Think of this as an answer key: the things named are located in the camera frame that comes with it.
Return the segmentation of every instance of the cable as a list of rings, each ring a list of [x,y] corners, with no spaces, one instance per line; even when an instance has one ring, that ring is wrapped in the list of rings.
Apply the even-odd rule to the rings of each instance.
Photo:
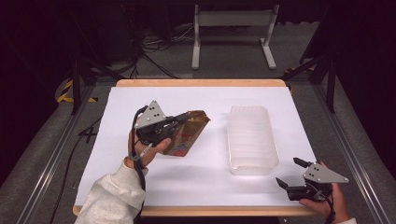
[[[147,60],[148,62],[153,63],[154,65],[156,65],[161,71],[163,71],[166,75],[168,75],[169,77],[173,77],[173,78],[180,78],[180,76],[174,75],[171,72],[169,72],[168,70],[166,70],[164,67],[158,65],[157,63],[155,63],[147,54],[143,55],[143,59]]]
[[[96,120],[90,127],[88,127],[87,129],[85,129],[84,131],[82,131],[81,133],[78,134],[78,135],[80,135],[80,137],[77,140],[77,142],[75,143],[75,145],[73,146],[72,152],[69,155],[69,159],[68,159],[67,165],[66,165],[66,170],[64,171],[64,181],[63,181],[62,186],[61,186],[61,192],[59,193],[58,200],[57,200],[57,202],[55,204],[55,207],[53,209],[52,216],[50,218],[49,223],[52,223],[53,219],[55,219],[56,211],[58,210],[59,203],[60,203],[60,201],[62,199],[62,195],[64,194],[64,186],[66,184],[66,178],[67,178],[67,173],[69,171],[70,162],[72,160],[73,154],[74,154],[74,152],[75,152],[75,150],[77,148],[78,143],[79,143],[79,141],[81,141],[82,137],[84,137],[84,134],[86,134],[91,128],[93,128],[93,125],[95,125],[101,119],[102,119],[102,117],[99,118],[98,120]]]
[[[330,206],[330,214],[327,216],[326,224],[331,224],[335,220],[334,202],[331,202],[329,198],[326,198],[326,202]]]

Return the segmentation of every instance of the clear plastic container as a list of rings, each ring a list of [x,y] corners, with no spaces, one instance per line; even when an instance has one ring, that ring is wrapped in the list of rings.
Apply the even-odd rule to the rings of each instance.
[[[233,106],[227,118],[231,172],[268,175],[279,164],[268,111],[262,106]]]

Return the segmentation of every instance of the metal frame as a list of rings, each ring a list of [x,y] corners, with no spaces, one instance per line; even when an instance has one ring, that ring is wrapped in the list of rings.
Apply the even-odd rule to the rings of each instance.
[[[272,10],[260,11],[200,11],[195,5],[194,15],[194,48],[192,52],[193,70],[199,68],[199,57],[201,50],[201,40],[199,37],[200,26],[267,26],[265,38],[260,39],[262,50],[264,51],[270,69],[276,69],[274,57],[271,53],[269,43],[274,30],[279,5],[274,5]]]

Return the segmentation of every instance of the white table surface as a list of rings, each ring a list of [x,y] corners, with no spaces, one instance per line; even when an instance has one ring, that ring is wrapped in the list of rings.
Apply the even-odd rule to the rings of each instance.
[[[134,114],[152,100],[166,116],[204,110],[211,121],[186,157],[159,154],[148,166],[145,206],[300,206],[276,183],[279,177],[291,186],[302,185],[305,169],[292,158],[316,160],[287,87],[112,88],[75,206],[84,204],[96,179],[120,167]],[[271,174],[231,173],[226,118],[233,105],[268,109],[279,156]]]

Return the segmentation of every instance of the brown snack bag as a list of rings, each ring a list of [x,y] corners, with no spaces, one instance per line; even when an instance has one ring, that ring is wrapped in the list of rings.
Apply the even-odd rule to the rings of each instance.
[[[189,119],[180,125],[172,139],[172,143],[163,151],[163,155],[185,157],[198,136],[210,121],[205,111],[188,111]]]

